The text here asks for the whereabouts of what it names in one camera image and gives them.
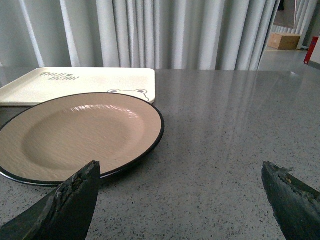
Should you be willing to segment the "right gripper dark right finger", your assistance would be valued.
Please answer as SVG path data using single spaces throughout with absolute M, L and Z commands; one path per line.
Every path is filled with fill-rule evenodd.
M 287 240 L 320 238 L 320 193 L 272 162 L 262 164 L 261 179 L 274 217 Z

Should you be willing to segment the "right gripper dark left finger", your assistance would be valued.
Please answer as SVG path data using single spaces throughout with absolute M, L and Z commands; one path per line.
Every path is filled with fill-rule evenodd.
M 84 240 L 95 212 L 100 163 L 91 161 L 0 228 L 2 240 Z

